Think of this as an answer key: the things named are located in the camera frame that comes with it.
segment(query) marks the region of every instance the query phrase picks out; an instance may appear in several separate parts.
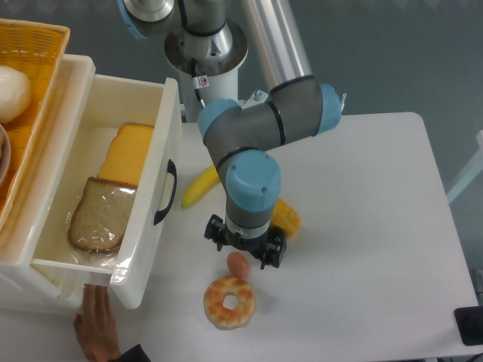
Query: donut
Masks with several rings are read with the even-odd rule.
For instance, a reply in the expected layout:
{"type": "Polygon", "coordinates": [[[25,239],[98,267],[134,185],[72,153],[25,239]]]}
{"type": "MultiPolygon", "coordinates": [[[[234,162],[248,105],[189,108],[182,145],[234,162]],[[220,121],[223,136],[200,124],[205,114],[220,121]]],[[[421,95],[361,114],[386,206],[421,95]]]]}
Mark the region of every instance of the donut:
{"type": "Polygon", "coordinates": [[[233,275],[216,279],[206,289],[203,298],[205,313],[211,323],[221,330],[232,330],[244,326],[255,309],[255,295],[250,285],[233,275]],[[238,300],[234,309],[223,306],[226,296],[233,295],[238,300]]]}

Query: blue joint cap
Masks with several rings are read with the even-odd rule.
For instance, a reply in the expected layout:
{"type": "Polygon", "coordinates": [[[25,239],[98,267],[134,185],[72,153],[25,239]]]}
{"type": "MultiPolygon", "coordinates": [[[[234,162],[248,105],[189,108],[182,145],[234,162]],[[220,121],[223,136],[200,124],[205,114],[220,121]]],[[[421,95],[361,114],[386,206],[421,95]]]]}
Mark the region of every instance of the blue joint cap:
{"type": "Polygon", "coordinates": [[[216,100],[209,103],[198,114],[198,128],[203,137],[203,143],[205,142],[205,134],[208,132],[211,124],[217,119],[219,115],[231,108],[241,108],[240,105],[231,99],[216,100]]]}
{"type": "Polygon", "coordinates": [[[226,172],[226,191],[243,210],[261,212],[273,207],[280,195],[277,161],[257,149],[236,155],[226,172]]]}
{"type": "Polygon", "coordinates": [[[124,21],[124,24],[128,28],[129,32],[135,39],[145,39],[146,36],[141,34],[139,30],[137,30],[136,26],[134,26],[133,22],[131,21],[131,18],[128,15],[128,11],[126,10],[124,6],[124,1],[123,0],[118,0],[118,6],[119,6],[119,11],[121,12],[122,20],[124,21]]]}
{"type": "Polygon", "coordinates": [[[342,105],[334,87],[329,84],[320,84],[322,92],[322,117],[317,134],[335,128],[342,117],[342,105]]]}

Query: white drawer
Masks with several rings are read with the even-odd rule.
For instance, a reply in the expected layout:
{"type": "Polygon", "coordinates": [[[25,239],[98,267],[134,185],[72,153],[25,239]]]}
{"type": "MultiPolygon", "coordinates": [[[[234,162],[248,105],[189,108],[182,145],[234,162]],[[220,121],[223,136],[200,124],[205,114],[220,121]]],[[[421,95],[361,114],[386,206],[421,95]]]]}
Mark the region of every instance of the white drawer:
{"type": "Polygon", "coordinates": [[[95,75],[72,148],[38,237],[31,264],[50,278],[109,285],[127,308],[143,297],[166,208],[175,189],[174,162],[181,137],[177,83],[153,84],[95,75]],[[67,239],[69,215],[88,177],[96,176],[118,129],[127,123],[154,126],[131,217],[118,253],[110,256],[76,250],[67,239]]]}

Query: wicker basket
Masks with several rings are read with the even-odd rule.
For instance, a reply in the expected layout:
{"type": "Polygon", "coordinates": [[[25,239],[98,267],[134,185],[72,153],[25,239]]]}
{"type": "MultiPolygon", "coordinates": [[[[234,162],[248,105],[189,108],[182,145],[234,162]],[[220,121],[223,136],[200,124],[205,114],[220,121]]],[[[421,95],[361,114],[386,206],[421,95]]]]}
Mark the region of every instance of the wicker basket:
{"type": "Polygon", "coordinates": [[[0,230],[35,151],[69,35],[64,26],[0,19],[0,65],[25,73],[32,88],[26,111],[4,124],[11,141],[11,164],[0,187],[0,230]]]}

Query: cheese slice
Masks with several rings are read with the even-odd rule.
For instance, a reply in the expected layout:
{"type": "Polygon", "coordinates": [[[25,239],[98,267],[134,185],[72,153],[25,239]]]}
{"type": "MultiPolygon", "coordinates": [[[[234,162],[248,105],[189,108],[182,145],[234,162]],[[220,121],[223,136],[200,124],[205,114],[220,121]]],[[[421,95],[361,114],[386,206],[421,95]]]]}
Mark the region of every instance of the cheese slice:
{"type": "Polygon", "coordinates": [[[97,178],[138,186],[154,127],[126,124],[112,140],[97,178]]]}

